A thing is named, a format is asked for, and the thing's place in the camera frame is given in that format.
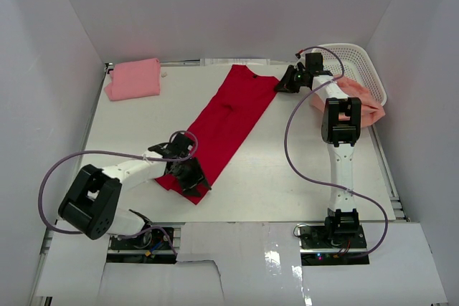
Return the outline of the red t shirt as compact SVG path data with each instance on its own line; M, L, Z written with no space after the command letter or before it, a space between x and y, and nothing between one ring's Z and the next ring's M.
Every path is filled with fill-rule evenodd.
M276 96L278 79L234 65L187 129L198 139L194 157L213 184Z

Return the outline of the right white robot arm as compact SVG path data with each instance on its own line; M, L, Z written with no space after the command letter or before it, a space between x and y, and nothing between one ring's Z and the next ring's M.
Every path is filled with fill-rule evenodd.
M354 148L361 134L361 100L346 94L337 77L323 66L320 52L299 52L298 61L290 65L276 92L298 93L302 87L323 102L321 137L327 145L331 166L329 182L317 184L331 188L322 240L334 248L347 246L359 231L359 214L352 191Z

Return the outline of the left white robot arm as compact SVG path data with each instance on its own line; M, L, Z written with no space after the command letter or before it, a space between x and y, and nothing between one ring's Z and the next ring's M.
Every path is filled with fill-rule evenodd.
M196 157L197 148L197 137L181 130L173 133L169 141L147 148L141 156L100 151L100 155L126 160L103 168L83 166L65 194L58 214L89 239L111 234L143 248L151 241L148 220L133 210L120 209L120 195L148 181L171 177L178 183L182 196L203 196L211 186Z

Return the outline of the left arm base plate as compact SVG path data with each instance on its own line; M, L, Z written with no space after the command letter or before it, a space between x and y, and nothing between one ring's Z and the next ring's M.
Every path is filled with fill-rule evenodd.
M119 264L175 264L176 255L171 249L179 247L179 237L174 227L164 227L167 236L160 229L152 229L132 239L112 236L109 241L107 263Z

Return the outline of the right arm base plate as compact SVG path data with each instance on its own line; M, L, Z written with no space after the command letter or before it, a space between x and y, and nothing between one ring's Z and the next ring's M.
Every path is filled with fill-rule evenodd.
M324 225L297 224L293 236L300 246L303 267L368 265L366 238L362 226L355 234L329 239Z

